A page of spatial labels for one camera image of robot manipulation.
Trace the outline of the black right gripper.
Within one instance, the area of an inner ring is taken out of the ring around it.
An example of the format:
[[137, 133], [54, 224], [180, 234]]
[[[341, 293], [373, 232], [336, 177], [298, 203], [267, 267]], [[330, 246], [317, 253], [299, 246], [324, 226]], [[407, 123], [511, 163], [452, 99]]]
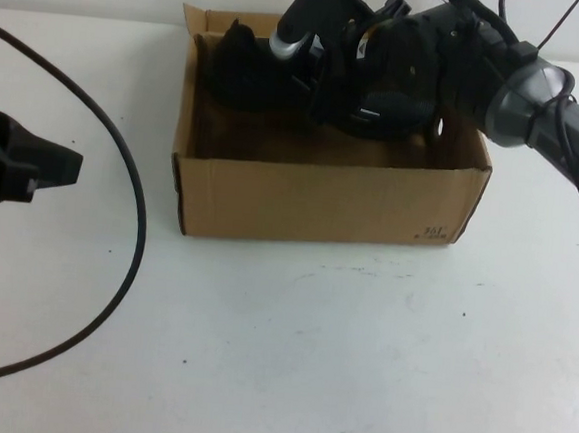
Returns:
[[335, 0], [333, 19], [330, 56], [321, 44], [308, 51], [318, 125], [347, 123], [351, 104], [437, 108], [444, 66], [438, 45], [459, 30], [457, 8], [412, 15], [406, 3], [374, 12], [361, 0]]

